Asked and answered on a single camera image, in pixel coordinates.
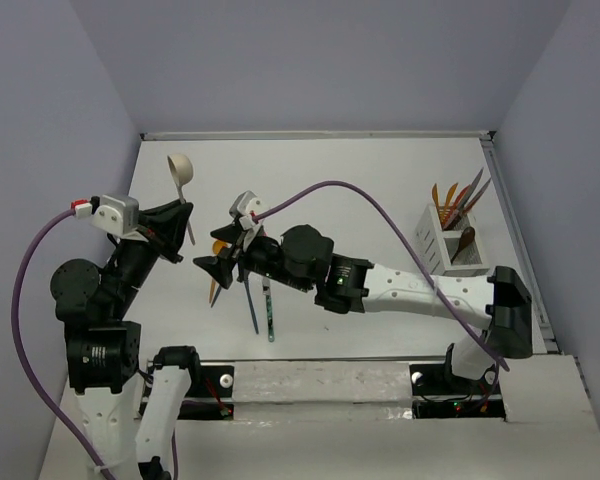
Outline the patterned-handle metal knife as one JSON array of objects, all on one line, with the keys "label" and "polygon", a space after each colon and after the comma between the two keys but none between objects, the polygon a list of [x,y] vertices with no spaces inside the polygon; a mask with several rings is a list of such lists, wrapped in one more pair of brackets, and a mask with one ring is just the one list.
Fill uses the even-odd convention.
[{"label": "patterned-handle metal knife", "polygon": [[268,340],[271,343],[273,343],[275,341],[273,302],[272,302],[271,284],[270,284],[270,279],[268,277],[262,278],[262,290],[263,290],[263,295],[265,297],[265,304],[266,304]]}]

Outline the beige plastic spoon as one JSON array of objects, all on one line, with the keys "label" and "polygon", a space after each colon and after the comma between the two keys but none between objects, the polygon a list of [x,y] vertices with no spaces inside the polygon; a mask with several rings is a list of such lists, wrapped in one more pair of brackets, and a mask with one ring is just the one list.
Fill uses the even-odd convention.
[{"label": "beige plastic spoon", "polygon": [[194,177],[194,168],[190,159],[181,153],[173,153],[167,156],[168,167],[176,187],[181,204],[186,202],[183,187],[191,182]]}]

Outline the yellow-orange plastic knife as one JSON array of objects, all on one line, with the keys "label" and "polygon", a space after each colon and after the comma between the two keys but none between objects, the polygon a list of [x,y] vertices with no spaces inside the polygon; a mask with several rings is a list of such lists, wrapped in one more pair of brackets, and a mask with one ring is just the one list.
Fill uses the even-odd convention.
[{"label": "yellow-orange plastic knife", "polygon": [[458,183],[454,183],[449,188],[449,190],[447,191],[447,194],[446,194],[444,205],[439,209],[439,220],[440,220],[441,226],[443,226],[446,221],[446,218],[447,218],[449,209],[451,207],[452,200],[454,198],[454,194],[455,194],[457,187],[458,187]]}]

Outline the orange-red plastic knife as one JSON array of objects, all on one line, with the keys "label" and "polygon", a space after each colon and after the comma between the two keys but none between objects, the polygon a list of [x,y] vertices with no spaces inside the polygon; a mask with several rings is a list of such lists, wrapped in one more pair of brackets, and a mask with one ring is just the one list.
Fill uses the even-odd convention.
[{"label": "orange-red plastic knife", "polygon": [[463,190],[461,190],[460,193],[455,198],[454,202],[451,204],[451,207],[449,208],[449,211],[447,212],[446,217],[442,221],[443,230],[446,228],[446,225],[449,222],[449,220],[451,219],[452,214],[456,211],[456,209],[459,206],[459,203],[465,197],[465,195],[469,191],[470,187],[471,187],[471,185],[467,185]]}]

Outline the dark brown wooden spoon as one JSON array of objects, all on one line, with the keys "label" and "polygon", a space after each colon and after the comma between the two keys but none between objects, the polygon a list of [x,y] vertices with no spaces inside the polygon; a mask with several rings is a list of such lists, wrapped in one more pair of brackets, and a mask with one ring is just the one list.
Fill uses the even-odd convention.
[{"label": "dark brown wooden spoon", "polygon": [[474,227],[469,226],[462,231],[461,236],[458,240],[456,251],[451,257],[451,262],[454,262],[458,258],[458,256],[475,241],[475,236],[476,230]]}]

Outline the black-handle metal knife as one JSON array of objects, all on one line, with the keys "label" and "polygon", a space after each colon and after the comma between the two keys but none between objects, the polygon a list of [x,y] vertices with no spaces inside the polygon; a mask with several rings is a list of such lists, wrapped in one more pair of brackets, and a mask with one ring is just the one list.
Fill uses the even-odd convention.
[{"label": "black-handle metal knife", "polygon": [[458,216],[452,222],[453,225],[457,224],[464,216],[466,216],[473,207],[477,204],[477,202],[482,198],[486,190],[489,188],[491,184],[491,179],[488,179],[484,185],[480,187],[475,195],[473,195],[468,203],[465,205],[463,210],[458,214]]}]

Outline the pink-handle metal knife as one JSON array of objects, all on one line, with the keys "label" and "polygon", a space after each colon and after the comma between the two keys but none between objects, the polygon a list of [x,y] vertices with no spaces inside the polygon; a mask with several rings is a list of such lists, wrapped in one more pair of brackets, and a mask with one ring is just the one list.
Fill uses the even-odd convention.
[{"label": "pink-handle metal knife", "polygon": [[455,213],[457,215],[463,210],[463,208],[465,207],[465,205],[468,203],[469,199],[471,198],[471,195],[476,190],[476,188],[480,182],[480,179],[482,177],[482,174],[483,174],[483,168],[481,168],[480,171],[478,172],[478,174],[475,176],[475,178],[473,179],[473,181],[470,184],[471,187],[470,187],[469,191],[466,193],[465,197],[459,203],[459,206],[455,211]]}]

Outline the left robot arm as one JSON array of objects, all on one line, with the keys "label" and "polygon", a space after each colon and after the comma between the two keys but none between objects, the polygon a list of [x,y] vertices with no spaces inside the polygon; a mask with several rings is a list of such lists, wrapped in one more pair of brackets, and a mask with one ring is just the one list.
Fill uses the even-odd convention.
[{"label": "left robot arm", "polygon": [[139,411],[141,326],[124,317],[159,259],[181,262],[192,211],[191,203],[179,200],[141,210],[101,197],[93,214],[130,220],[130,229],[107,231],[117,244],[104,266],[74,259],[52,276],[69,386],[81,413],[78,431],[92,457],[90,479],[176,476],[171,456],[176,422],[185,396],[200,386],[200,358],[192,346],[161,348],[152,361],[149,399]]}]

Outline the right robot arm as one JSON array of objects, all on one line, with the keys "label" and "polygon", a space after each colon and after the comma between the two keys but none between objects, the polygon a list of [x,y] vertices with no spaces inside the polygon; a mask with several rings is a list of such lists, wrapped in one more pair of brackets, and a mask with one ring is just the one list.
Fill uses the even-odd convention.
[{"label": "right robot arm", "polygon": [[489,275],[448,277],[404,272],[366,259],[339,255],[332,239],[296,225],[281,239],[234,222],[213,231],[221,250],[194,264],[223,289],[233,274],[257,274],[302,292],[336,314],[403,312],[458,322],[466,336],[447,350],[442,384],[462,392],[507,360],[533,354],[531,295],[519,274],[498,266]]}]

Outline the yellow-orange plastic spoon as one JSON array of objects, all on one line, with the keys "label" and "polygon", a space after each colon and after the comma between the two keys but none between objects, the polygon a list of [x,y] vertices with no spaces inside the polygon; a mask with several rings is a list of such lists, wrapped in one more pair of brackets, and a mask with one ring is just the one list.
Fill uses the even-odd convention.
[{"label": "yellow-orange plastic spoon", "polygon": [[[217,255],[217,254],[219,254],[219,253],[221,252],[221,250],[222,250],[224,247],[227,247],[227,246],[228,246],[228,244],[227,244],[226,242],[224,242],[224,241],[221,241],[221,240],[216,240],[216,241],[213,243],[213,246],[212,246],[212,251],[213,251],[213,253],[214,253],[215,255]],[[211,302],[212,296],[213,296],[213,294],[214,294],[214,292],[215,292],[215,290],[216,290],[216,288],[217,288],[217,287],[218,287],[218,283],[217,283],[217,282],[216,282],[214,279],[211,279],[211,283],[210,283],[210,292],[209,292],[209,298],[208,298],[208,300],[209,300],[209,305],[210,305],[210,302]]]}]

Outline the blue plastic spoon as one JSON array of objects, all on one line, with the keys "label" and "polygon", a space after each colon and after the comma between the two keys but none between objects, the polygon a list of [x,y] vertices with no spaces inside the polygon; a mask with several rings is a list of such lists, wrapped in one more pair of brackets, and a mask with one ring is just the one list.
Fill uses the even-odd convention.
[{"label": "blue plastic spoon", "polygon": [[210,307],[213,308],[222,292],[222,287],[218,286],[212,296],[211,302],[210,302]]}]

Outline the white two-compartment utensil holder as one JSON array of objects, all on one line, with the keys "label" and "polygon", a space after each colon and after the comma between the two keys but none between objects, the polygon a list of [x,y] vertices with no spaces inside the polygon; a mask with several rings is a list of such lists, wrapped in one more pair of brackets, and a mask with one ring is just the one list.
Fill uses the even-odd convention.
[{"label": "white two-compartment utensil holder", "polygon": [[[457,252],[460,237],[468,227],[475,230],[474,241],[452,259]],[[443,231],[435,207],[430,203],[425,206],[414,229],[414,237],[415,250],[432,275],[475,277],[485,275],[490,270],[476,220],[472,214],[462,219],[451,230]]]}]

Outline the orange knife in holder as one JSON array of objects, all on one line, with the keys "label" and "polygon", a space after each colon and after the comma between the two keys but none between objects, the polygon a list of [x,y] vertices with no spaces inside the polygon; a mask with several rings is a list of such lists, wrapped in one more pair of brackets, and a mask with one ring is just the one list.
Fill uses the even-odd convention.
[{"label": "orange knife in holder", "polygon": [[440,212],[440,203],[439,203],[439,193],[438,193],[438,185],[434,183],[431,189],[432,200],[436,209],[436,212]]}]

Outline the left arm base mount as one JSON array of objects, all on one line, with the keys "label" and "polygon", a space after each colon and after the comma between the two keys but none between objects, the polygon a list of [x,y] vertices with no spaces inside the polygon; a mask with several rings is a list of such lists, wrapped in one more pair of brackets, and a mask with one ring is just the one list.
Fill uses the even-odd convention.
[{"label": "left arm base mount", "polygon": [[234,417],[232,364],[202,364],[201,381],[187,391],[180,407],[179,420],[224,421]]}]

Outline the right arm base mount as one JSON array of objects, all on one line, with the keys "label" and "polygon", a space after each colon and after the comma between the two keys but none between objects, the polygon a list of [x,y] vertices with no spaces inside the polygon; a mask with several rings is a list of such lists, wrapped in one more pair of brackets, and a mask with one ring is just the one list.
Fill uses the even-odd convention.
[{"label": "right arm base mount", "polygon": [[480,380],[447,378],[443,364],[423,363],[412,365],[410,373],[416,419],[506,419],[494,371]]}]

